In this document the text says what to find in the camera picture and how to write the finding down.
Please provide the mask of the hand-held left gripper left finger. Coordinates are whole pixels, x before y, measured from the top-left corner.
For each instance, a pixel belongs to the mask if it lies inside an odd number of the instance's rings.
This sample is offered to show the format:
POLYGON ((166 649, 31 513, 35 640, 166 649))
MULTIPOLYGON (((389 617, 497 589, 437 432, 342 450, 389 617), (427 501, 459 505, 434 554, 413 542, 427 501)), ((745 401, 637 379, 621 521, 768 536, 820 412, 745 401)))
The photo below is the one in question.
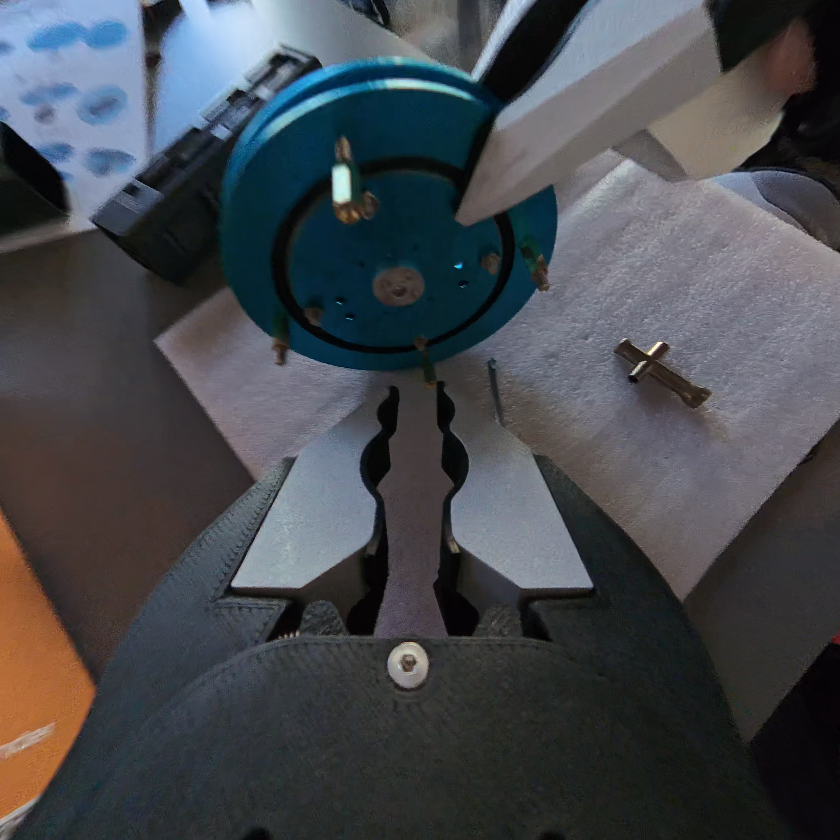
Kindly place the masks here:
POLYGON ((293 460, 231 580, 242 596, 300 612, 329 602, 352 635, 372 636, 388 578, 380 484, 392 469, 400 393, 378 388, 293 460))

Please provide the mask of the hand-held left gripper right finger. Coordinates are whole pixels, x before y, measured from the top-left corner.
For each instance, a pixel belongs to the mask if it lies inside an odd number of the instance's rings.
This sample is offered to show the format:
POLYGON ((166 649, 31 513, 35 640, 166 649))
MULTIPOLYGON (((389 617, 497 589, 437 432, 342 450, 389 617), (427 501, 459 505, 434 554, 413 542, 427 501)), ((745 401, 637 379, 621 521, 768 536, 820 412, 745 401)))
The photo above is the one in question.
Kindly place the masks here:
POLYGON ((493 611, 519 625, 531 604, 595 587, 538 461, 519 437, 437 384, 444 501, 434 592, 449 636, 471 636, 493 611))

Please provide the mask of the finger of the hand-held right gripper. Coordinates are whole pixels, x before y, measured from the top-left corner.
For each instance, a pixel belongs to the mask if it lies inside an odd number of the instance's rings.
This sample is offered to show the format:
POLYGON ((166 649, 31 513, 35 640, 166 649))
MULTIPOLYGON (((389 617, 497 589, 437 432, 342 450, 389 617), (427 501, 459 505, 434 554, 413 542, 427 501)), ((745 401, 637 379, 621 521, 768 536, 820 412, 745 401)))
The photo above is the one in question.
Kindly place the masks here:
POLYGON ((785 97, 767 44, 722 72, 708 2, 567 2, 568 27, 535 74, 473 74, 505 104, 469 168, 468 226, 507 211, 614 149, 669 181, 739 168, 778 129, 785 97))
POLYGON ((499 63, 535 74, 567 27, 566 1, 507 2, 471 72, 487 74, 499 63))

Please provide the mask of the blue round turntable base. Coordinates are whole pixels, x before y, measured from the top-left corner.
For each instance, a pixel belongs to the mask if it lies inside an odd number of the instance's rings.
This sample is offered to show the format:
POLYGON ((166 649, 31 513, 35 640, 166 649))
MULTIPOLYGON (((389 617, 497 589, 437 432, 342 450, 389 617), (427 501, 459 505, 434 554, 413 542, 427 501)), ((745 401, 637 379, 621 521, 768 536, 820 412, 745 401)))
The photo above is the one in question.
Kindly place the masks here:
POLYGON ((361 371, 474 347, 548 291, 552 187, 456 219, 503 100, 461 70, 397 57, 315 70, 250 121, 227 163, 224 275, 289 352, 361 371))

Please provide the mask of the white foam sheet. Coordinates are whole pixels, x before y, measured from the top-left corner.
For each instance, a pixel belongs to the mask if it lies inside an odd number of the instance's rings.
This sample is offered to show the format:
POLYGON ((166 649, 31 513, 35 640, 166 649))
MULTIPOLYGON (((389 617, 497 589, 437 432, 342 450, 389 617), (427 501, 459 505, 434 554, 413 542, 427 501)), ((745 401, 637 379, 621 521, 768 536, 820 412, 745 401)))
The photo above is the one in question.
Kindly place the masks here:
POLYGON ((838 421, 838 253, 715 183, 604 155, 560 187, 551 290, 437 375, 572 478, 685 598, 838 421), (649 350, 711 397, 627 380, 649 350))

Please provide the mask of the silver cross socket wrench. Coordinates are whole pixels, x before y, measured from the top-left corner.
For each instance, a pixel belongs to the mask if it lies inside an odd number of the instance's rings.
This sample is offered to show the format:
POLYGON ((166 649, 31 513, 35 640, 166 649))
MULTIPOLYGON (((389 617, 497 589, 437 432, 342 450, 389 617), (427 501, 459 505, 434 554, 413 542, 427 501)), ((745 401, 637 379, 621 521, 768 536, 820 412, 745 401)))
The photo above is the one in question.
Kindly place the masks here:
POLYGON ((631 365, 626 375, 630 383, 637 385, 650 379, 668 389, 688 407, 697 409, 710 399, 711 391, 694 384, 664 364, 663 359, 669 350, 669 344, 664 341, 657 341, 649 350, 641 350, 631 340, 624 339, 613 352, 631 365))

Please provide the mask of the orange cardboard box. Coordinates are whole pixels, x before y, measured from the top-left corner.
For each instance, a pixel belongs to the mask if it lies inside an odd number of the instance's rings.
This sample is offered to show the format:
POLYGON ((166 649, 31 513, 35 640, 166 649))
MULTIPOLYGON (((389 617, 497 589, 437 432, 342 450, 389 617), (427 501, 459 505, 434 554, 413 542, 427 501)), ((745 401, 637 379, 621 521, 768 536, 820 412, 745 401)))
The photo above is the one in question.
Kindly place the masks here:
POLYGON ((12 838, 77 739, 95 688, 1 517, 1 838, 12 838))

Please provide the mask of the black screwdriver bit case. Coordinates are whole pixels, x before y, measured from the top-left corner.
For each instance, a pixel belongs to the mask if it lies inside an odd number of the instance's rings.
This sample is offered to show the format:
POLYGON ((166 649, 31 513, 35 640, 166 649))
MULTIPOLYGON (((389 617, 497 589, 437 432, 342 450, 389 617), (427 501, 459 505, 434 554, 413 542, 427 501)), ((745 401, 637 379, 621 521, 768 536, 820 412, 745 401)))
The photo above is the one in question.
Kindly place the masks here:
POLYGON ((151 274, 182 285, 217 248, 222 180, 239 136, 267 102, 321 67, 285 45, 270 51, 102 204, 92 224, 151 274))

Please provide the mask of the dark grey rectangular sleeve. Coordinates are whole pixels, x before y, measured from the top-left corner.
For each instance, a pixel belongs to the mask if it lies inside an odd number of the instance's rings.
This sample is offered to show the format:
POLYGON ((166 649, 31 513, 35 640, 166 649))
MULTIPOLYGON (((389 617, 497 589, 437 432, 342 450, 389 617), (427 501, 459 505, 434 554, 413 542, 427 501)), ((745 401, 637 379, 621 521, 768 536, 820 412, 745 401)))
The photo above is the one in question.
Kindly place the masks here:
POLYGON ((67 189, 56 168, 1 122, 1 235, 65 218, 67 189))

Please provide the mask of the blue printed instruction sheet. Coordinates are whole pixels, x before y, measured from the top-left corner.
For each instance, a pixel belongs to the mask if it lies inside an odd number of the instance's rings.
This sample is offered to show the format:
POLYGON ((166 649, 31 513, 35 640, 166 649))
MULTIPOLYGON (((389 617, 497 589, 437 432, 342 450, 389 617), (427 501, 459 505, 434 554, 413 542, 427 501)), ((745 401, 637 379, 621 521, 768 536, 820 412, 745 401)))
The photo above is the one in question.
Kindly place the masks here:
POLYGON ((45 156, 89 218, 148 158, 140 2, 2 2, 2 121, 45 156))

